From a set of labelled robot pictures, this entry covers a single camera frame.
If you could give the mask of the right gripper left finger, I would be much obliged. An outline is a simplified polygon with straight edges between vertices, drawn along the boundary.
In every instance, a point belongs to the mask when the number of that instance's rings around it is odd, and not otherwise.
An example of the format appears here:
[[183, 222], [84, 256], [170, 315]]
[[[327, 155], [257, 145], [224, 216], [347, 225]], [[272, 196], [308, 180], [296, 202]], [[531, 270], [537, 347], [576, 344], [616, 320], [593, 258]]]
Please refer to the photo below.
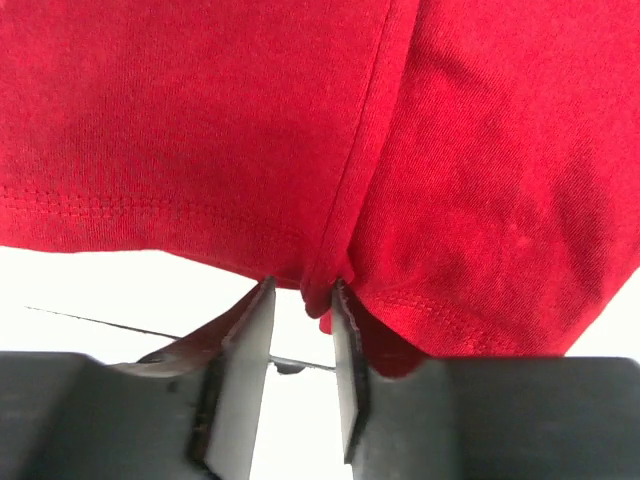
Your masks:
[[1, 356], [5, 479], [246, 479], [274, 327], [265, 279], [134, 363]]

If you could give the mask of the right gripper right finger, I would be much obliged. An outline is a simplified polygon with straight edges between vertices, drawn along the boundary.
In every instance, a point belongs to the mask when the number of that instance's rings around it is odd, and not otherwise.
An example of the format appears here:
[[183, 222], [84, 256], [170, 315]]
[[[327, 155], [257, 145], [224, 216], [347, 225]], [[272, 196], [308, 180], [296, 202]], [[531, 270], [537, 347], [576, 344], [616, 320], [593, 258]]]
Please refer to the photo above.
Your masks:
[[603, 357], [429, 357], [332, 292], [344, 460], [357, 479], [635, 479], [639, 366]]

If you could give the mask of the dark red t-shirt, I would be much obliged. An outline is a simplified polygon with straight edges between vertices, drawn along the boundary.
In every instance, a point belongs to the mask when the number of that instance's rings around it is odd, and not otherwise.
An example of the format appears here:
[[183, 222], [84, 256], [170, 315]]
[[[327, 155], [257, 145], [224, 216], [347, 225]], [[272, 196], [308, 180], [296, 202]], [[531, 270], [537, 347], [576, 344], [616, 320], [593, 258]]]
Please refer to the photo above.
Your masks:
[[639, 5], [5, 1], [1, 242], [343, 280], [391, 375], [563, 354], [639, 266]]

